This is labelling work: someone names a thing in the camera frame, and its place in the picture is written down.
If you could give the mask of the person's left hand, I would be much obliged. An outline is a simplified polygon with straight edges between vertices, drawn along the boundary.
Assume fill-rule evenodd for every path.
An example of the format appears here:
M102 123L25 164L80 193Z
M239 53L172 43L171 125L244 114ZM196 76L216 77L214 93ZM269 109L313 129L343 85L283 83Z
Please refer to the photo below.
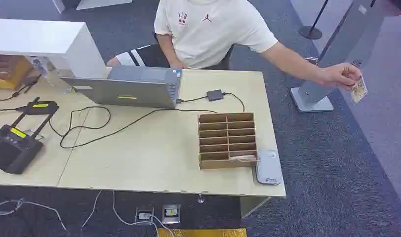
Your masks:
M320 68L316 82L327 87L352 90L361 78L361 70L351 63L341 63Z

